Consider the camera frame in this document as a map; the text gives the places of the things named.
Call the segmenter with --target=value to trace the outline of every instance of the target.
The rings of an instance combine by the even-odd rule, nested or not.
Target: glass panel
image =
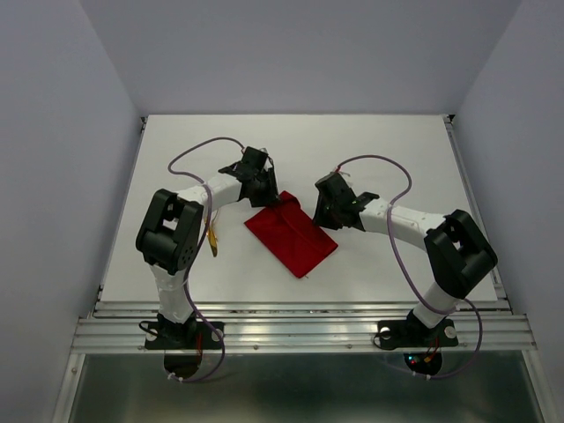
[[[382,354],[227,356],[213,380],[168,381],[162,356],[89,356],[71,421],[534,422],[542,421],[519,352],[483,352],[462,374],[426,382]],[[444,356],[442,371],[467,353]],[[402,365],[399,354],[387,360]]]

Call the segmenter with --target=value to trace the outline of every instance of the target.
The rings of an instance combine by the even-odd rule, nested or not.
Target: red towel
[[[303,278],[338,245],[314,225],[296,197],[283,191],[280,199],[245,225],[296,278]]]

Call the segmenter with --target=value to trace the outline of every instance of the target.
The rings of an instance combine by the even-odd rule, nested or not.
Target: screw
[[[214,332],[211,333],[211,340],[213,342],[219,342],[219,337],[215,332],[218,332],[219,336],[222,338],[223,338],[223,332],[219,329],[216,329]]]
[[[447,326],[444,328],[444,334],[448,339],[454,339],[456,338],[456,329],[452,326]]]

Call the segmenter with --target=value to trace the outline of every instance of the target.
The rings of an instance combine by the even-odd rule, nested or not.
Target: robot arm
[[[260,207],[278,201],[274,167],[266,151],[245,149],[240,161],[224,167],[205,185],[215,211],[248,198]],[[207,215],[208,191],[203,185],[176,193],[159,189],[139,230],[136,247],[151,266],[159,291],[158,332],[182,342],[193,332],[193,309],[182,289],[194,263],[200,227]]]
[[[330,229],[354,227],[363,232],[388,234],[387,210],[390,203],[376,194],[356,196],[339,173],[331,173],[319,180],[314,222]],[[497,256],[478,226],[465,211],[449,215],[425,213],[394,206],[391,226],[394,237],[426,251],[435,282],[421,302],[407,317],[410,330],[419,334],[412,338],[436,337],[435,328],[448,310],[470,291],[497,264]]]

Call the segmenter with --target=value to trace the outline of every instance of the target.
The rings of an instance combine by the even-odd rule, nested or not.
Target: white wall
[[[564,2],[527,0],[455,128],[512,304],[564,401]]]
[[[81,0],[148,113],[454,113],[517,0]]]
[[[0,8],[0,420],[50,420],[135,155],[138,113],[78,2]]]

